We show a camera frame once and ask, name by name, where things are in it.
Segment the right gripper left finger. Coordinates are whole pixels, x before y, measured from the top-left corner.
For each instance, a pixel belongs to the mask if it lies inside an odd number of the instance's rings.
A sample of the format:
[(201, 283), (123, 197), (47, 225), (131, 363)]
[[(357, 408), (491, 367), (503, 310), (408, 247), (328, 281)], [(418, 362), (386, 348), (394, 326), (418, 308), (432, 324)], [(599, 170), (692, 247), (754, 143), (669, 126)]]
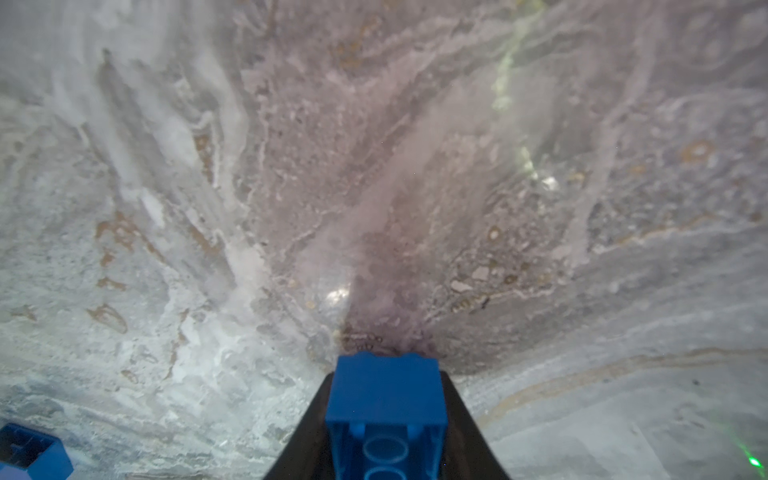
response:
[(331, 441), (325, 424), (333, 374), (328, 374), (265, 480), (333, 480)]

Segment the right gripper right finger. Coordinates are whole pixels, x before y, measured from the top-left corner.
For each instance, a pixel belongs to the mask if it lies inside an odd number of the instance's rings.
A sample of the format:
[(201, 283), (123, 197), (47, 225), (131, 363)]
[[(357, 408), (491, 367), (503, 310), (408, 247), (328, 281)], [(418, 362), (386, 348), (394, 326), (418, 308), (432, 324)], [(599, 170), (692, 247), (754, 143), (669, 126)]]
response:
[(440, 371), (448, 425), (440, 478), (445, 480), (510, 480), (446, 371)]

